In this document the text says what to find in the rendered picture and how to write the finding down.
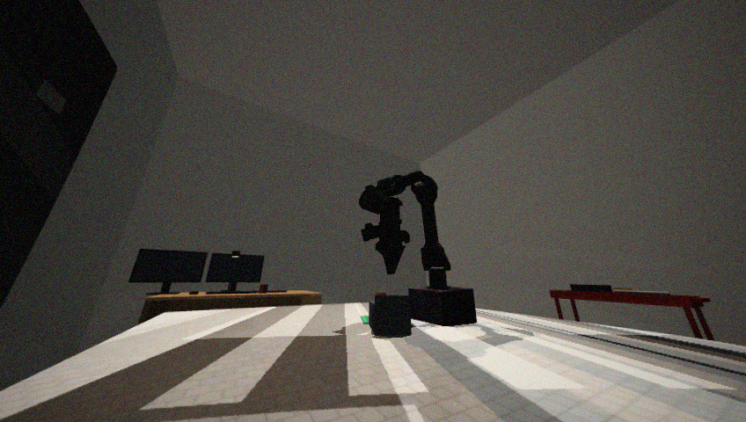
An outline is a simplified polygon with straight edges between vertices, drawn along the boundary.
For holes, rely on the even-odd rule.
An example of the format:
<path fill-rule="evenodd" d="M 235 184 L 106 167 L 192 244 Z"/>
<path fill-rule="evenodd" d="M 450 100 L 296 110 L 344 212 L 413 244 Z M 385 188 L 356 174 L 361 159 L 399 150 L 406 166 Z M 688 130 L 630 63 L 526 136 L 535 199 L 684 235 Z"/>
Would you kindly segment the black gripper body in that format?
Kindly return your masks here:
<path fill-rule="evenodd" d="M 406 230 L 400 230 L 402 220 L 399 216 L 384 215 L 380 217 L 379 225 L 381 225 L 381 221 L 384 223 L 385 233 L 381 238 L 379 237 L 379 241 L 376 243 L 376 251 L 383 249 L 382 245 L 402 245 L 402 242 L 405 242 L 405 244 L 410 242 L 410 234 Z"/>

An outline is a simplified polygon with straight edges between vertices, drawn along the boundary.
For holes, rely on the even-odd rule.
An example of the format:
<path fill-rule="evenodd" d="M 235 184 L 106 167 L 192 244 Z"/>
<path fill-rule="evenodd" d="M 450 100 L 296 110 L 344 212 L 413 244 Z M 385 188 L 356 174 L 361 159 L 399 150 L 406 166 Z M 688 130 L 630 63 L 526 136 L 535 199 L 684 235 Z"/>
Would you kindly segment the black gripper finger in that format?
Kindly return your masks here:
<path fill-rule="evenodd" d="M 378 249 L 377 251 L 380 252 L 383 255 L 387 274 L 390 274 L 387 253 L 384 251 L 384 249 Z"/>
<path fill-rule="evenodd" d="M 404 249 L 406 248 L 406 246 L 405 245 L 382 245 L 381 247 L 387 253 L 390 274 L 394 274 L 399 264 L 401 255 Z"/>

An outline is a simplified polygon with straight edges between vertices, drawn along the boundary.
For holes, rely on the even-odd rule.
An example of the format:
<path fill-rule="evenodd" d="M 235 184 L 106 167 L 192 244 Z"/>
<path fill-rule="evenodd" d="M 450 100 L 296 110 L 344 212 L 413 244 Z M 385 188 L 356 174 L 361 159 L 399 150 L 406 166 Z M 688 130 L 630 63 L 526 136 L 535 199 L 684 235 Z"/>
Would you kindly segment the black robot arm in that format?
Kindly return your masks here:
<path fill-rule="evenodd" d="M 415 185 L 416 182 L 422 182 Z M 445 271 L 450 271 L 450 262 L 447 259 L 443 247 L 438 242 L 435 207 L 434 203 L 437 198 L 437 184 L 429 176 L 424 175 L 421 171 L 414 171 L 405 176 L 394 175 L 377 181 L 377 186 L 365 186 L 359 204 L 362 209 L 381 216 L 396 215 L 399 216 L 399 206 L 403 206 L 399 198 L 391 196 L 401 194 L 406 187 L 411 185 L 411 191 L 415 194 L 416 200 L 421 204 L 425 244 L 421 247 L 421 262 L 424 271 L 429 274 L 428 288 L 448 288 Z M 365 228 L 361 230 L 364 242 L 370 239 L 382 237 L 384 235 L 384 223 L 373 226 L 372 223 L 366 223 Z M 443 268 L 431 268 L 443 267 Z"/>

